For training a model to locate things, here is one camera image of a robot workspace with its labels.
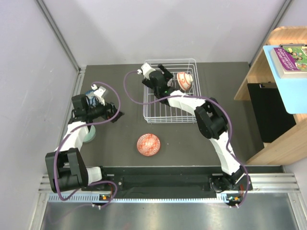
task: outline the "gray wall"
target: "gray wall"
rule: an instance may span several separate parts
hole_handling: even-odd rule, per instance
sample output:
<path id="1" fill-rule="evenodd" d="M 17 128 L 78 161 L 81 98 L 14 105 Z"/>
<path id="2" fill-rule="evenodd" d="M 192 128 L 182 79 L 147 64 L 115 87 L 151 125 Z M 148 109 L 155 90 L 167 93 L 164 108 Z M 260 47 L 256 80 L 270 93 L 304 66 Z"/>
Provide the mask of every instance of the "gray wall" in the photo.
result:
<path id="1" fill-rule="evenodd" d="M 307 26 L 305 5 L 306 0 L 294 0 L 279 26 Z M 303 198 L 307 204 L 307 158 L 292 165 L 285 166 L 285 170 L 295 174 Z"/>
<path id="2" fill-rule="evenodd" d="M 0 225 L 30 223 L 58 143 L 76 71 L 34 0 L 0 3 Z"/>
<path id="3" fill-rule="evenodd" d="M 284 0 L 45 0 L 79 65 L 248 61 Z"/>

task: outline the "gray floor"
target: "gray floor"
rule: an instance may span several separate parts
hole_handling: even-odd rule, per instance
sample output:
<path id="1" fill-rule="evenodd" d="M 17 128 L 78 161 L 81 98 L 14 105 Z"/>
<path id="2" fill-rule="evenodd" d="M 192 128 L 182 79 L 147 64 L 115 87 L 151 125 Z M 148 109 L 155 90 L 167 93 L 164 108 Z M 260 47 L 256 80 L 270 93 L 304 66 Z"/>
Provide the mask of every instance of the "gray floor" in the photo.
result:
<path id="1" fill-rule="evenodd" d="M 88 66 L 82 92 L 91 89 L 93 81 L 113 86 L 119 93 L 125 115 L 116 123 L 96 127 L 95 139 L 84 144 L 82 157 L 87 166 L 191 166 L 220 165 L 212 144 L 204 138 L 197 124 L 148 124 L 142 116 L 142 105 L 130 101 L 123 89 L 123 77 L 140 65 Z M 263 148 L 250 102 L 234 101 L 241 82 L 248 72 L 247 62 L 198 63 L 201 94 L 214 97 L 229 113 L 234 126 L 232 146 L 243 162 Z M 131 75 L 128 90 L 135 100 L 143 101 L 140 75 Z M 118 105 L 113 93 L 105 98 Z M 145 133 L 156 134 L 161 149 L 153 157 L 142 156 L 136 148 Z"/>
<path id="2" fill-rule="evenodd" d="M 41 230 L 298 230 L 287 194 L 250 194 L 240 209 L 222 204 L 119 204 L 98 210 L 48 203 Z"/>

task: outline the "book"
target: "book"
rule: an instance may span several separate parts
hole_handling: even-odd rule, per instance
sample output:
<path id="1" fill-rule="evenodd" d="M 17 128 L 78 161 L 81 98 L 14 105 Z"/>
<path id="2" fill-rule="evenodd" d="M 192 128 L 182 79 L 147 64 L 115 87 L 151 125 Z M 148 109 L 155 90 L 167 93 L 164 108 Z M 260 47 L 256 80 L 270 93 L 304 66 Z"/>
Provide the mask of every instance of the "book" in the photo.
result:
<path id="1" fill-rule="evenodd" d="M 271 57 L 280 78 L 307 78 L 307 46 L 273 48 Z"/>

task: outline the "white wire rack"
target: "white wire rack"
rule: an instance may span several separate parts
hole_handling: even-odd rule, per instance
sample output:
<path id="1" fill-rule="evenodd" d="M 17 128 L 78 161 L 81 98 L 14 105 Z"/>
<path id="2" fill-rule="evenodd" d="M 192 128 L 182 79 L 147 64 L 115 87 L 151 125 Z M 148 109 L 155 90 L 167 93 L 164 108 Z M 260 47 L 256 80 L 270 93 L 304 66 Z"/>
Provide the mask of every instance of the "white wire rack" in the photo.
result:
<path id="1" fill-rule="evenodd" d="M 165 66 L 174 77 L 171 80 L 172 86 L 184 92 L 177 82 L 177 73 L 185 72 L 191 74 L 193 77 L 192 87 L 185 93 L 191 96 L 201 96 L 201 89 L 197 73 L 197 66 L 195 59 L 161 59 L 161 60 L 147 60 L 145 61 L 152 66 L 152 68 L 160 70 L 158 64 Z M 144 103 L 156 100 L 154 92 L 144 86 Z M 182 111 L 181 109 L 171 108 L 161 103 L 146 104 L 143 106 L 143 116 L 148 123 L 194 123 L 196 118 L 194 115 Z"/>

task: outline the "blue shelf surface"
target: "blue shelf surface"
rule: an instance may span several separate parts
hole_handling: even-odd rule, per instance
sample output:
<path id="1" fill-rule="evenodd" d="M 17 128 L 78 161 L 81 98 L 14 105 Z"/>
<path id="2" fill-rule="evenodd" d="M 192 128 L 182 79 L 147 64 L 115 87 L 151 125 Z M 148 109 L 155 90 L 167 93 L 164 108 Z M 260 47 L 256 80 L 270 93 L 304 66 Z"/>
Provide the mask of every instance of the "blue shelf surface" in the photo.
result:
<path id="1" fill-rule="evenodd" d="M 281 79 L 271 58 L 271 50 L 278 46 L 264 46 L 277 88 L 282 97 L 286 111 L 290 114 L 307 114 L 307 78 Z"/>

